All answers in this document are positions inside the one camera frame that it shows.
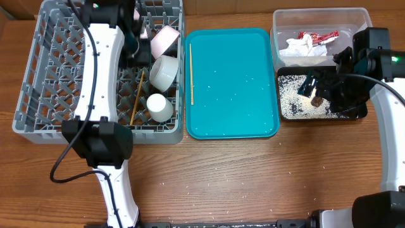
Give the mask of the brown food scrap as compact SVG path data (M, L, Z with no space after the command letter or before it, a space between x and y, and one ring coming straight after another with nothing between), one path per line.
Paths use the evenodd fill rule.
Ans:
M323 103L323 98L319 97L319 96L315 96L312 100L311 100L311 105L314 107L319 107L321 106Z

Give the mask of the pink bowl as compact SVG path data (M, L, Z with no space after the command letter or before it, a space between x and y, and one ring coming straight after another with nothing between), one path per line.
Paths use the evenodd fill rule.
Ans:
M180 36L180 32L164 26L151 40L151 53L154 59L158 59Z

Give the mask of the grey bowl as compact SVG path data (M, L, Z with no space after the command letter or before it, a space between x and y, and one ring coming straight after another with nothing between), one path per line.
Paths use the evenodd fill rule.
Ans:
M167 91L177 75L178 65L177 58L161 55L151 68L150 83L161 92Z

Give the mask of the white tissue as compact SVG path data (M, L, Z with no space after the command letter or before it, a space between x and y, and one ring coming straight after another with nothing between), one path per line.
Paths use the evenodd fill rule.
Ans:
M313 38L305 34L301 39L287 39L288 47L279 51L283 57L326 56L326 45L315 45Z

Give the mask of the red snack wrapper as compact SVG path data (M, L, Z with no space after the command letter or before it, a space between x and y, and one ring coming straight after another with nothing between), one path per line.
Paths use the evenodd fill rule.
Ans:
M326 45L339 37L337 30L321 35L313 32L299 32L298 39L306 41L310 46Z

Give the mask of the white cup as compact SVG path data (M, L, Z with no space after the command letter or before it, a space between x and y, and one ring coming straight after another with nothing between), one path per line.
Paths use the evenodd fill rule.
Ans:
M173 105L162 94L152 94L147 99L147 109L151 118L157 122L165 122L173 115Z

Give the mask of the large pink plate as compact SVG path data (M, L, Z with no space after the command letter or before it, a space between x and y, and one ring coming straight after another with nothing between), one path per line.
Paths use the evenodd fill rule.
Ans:
M140 39L148 39L146 24L143 21L142 9L138 8L134 10L132 32L135 37Z

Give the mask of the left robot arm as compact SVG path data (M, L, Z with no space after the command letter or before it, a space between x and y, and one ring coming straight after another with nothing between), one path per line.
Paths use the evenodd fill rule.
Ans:
M63 182L94 174L108 213L105 226L141 227L128 173L133 133L118 122L116 88L119 68L134 63L139 54L143 21L134 19L135 1L86 1L80 8L71 7L84 29L83 79L74 118L61 124L68 145L50 179L59 181L56 169L73 149L91 170Z

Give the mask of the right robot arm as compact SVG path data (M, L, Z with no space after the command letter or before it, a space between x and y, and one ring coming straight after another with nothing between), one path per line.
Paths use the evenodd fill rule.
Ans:
M352 207L319 210L308 227L404 227L404 52L390 48L387 28L368 27L333 56L335 71L310 70L298 93L330 102L332 112L363 117L371 101L382 153L380 192Z

